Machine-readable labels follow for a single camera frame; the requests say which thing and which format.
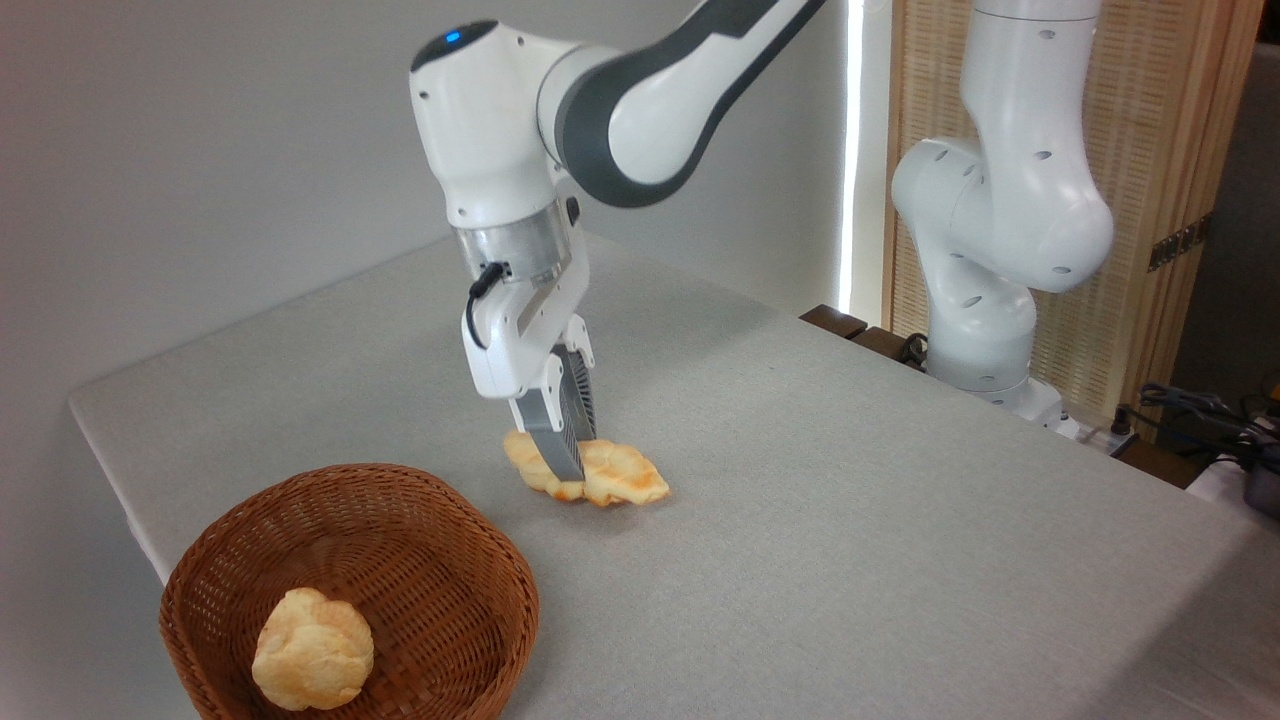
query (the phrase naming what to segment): bread roll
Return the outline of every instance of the bread roll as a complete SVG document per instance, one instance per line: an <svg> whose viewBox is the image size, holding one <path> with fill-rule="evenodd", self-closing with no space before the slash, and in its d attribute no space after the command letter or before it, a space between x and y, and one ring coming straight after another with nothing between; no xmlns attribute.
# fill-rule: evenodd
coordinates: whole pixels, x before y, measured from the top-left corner
<svg viewBox="0 0 1280 720"><path fill-rule="evenodd" d="M253 655L253 682L285 710L333 710L351 702L372 669L374 639L365 618L314 588L284 593Z"/></svg>
<svg viewBox="0 0 1280 720"><path fill-rule="evenodd" d="M502 441L507 459L529 487L566 502L585 497L593 505L614 502L646 505L671 495L671 487L639 450L607 439L577 443L585 482L561 482L543 460L529 433L512 430Z"/></svg>

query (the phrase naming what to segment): basket rim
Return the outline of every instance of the basket rim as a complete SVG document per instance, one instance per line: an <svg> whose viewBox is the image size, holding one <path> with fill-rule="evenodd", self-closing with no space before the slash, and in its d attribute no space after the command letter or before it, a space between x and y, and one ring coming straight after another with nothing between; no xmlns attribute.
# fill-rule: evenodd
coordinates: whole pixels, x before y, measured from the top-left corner
<svg viewBox="0 0 1280 720"><path fill-rule="evenodd" d="M362 471L392 473L402 475L406 479L419 480L431 486L434 491L440 493L442 500L447 500L449 505L462 514L467 525L467 532L483 534L488 541L502 550L503 559L511 566L520 592L527 598L525 611L521 614L522 621L520 623L518 635L513 638L513 647L516 651L513 652L511 661L499 667L498 674L494 676L489 687L485 688L483 693L477 694L474 698L471 707L458 717L472 717L483 708L484 705L499 693L504 692L509 697L511 692L513 692L515 685L524 674L532 655L532 648L538 637L540 615L538 585L534 580L532 569L529 566L529 561L524 557L516 544L470 501L467 501L466 497L433 473L394 462L334 464L297 473L288 479L266 487L236 503L200 533L196 541L192 542L191 546L183 552L182 559L169 574L169 579L165 582L165 588L160 597L160 634L164 639L166 650L169 651L170 660L177 666L175 669L178 669L178 675L183 687L187 689L187 693L191 696L191 700L196 705L197 710L201 711L201 715L205 715L204 711L207 708L215 714L215 717L233 717L218 693L209 692L212 685L209 682L209 676L205 674L205 669L198 657L196 657L187 626L180 620L184 606L184 594L182 591L186 587L186 580L197 575L207 566L209 562L212 561L216 553L209 552L209 550L216 547L221 538L234 537L237 530L244 528L255 520L255 514L250 512L250 509L271 507L280 501L282 496L293 492L298 484L308 482L332 482L337 477Z"/></svg>

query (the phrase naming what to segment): bamboo blind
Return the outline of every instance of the bamboo blind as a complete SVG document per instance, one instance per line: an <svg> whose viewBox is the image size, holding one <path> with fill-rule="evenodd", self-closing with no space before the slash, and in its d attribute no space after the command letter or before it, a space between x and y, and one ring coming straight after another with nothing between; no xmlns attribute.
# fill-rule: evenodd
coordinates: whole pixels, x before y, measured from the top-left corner
<svg viewBox="0 0 1280 720"><path fill-rule="evenodd" d="M1212 209L1262 0L1106 0L1085 83L1089 164L1116 223L1085 284L1036 293L1032 374L1110 414L1167 382L1198 249L1148 273L1152 246ZM933 136L973 137L960 101L969 3L899 0L891 163ZM887 325L927 332L928 300L901 218L886 237Z"/></svg>

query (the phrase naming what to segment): baked pastry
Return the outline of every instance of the baked pastry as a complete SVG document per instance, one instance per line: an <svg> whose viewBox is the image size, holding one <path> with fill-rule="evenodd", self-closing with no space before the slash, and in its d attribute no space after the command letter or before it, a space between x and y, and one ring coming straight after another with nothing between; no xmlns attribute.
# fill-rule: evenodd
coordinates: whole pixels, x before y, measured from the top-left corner
<svg viewBox="0 0 1280 720"><path fill-rule="evenodd" d="M285 710L351 702L374 669L374 638L358 610L314 588L276 603L257 637L253 682Z"/></svg>
<svg viewBox="0 0 1280 720"><path fill-rule="evenodd" d="M671 495L671 487L658 474L653 462L630 445L617 445L607 439L577 443L586 480L567 483L561 482L547 466L529 433L520 430L507 433L502 448L511 464L520 470L525 484L564 502L585 497L593 505L602 507L614 502L646 505Z"/></svg>

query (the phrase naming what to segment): white wall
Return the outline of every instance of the white wall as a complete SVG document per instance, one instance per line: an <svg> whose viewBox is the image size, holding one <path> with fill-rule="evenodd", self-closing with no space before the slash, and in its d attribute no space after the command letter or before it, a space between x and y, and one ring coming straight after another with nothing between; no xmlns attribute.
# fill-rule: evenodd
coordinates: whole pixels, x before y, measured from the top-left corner
<svg viewBox="0 0 1280 720"><path fill-rule="evenodd" d="M0 0L0 717L195 716L68 392L444 236L404 76L445 26L634 47L692 4ZM844 12L685 193L589 228L788 311L831 301Z"/></svg>

